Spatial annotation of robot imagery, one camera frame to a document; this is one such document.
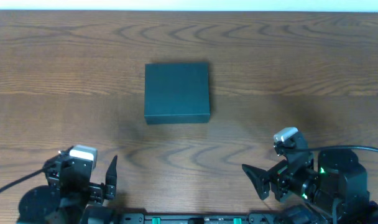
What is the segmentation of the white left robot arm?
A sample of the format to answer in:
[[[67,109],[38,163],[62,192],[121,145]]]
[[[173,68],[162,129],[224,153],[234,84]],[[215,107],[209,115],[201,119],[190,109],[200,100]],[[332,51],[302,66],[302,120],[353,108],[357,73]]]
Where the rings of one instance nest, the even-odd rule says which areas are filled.
[[[114,156],[105,175],[105,182],[91,182],[98,150],[72,146],[47,160],[42,172],[47,185],[28,191],[19,202],[17,223],[81,223],[86,208],[102,207],[114,200],[117,185],[117,161]]]

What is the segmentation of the dark green box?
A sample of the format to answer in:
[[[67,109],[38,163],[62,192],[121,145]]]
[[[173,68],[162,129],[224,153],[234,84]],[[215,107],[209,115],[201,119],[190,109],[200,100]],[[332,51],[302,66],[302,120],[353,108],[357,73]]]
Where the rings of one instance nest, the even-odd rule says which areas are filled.
[[[208,63],[148,63],[144,118],[147,124],[210,120]]]

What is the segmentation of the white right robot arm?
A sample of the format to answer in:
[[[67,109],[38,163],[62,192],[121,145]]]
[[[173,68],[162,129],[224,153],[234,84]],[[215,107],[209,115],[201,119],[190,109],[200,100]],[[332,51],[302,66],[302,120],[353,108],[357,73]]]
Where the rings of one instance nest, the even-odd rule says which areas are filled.
[[[274,223],[378,223],[378,204],[355,153],[363,146],[314,149],[297,128],[284,128],[274,135],[274,149],[285,159],[269,170],[242,165],[261,200],[271,192],[279,202],[291,195],[304,200],[275,214]]]

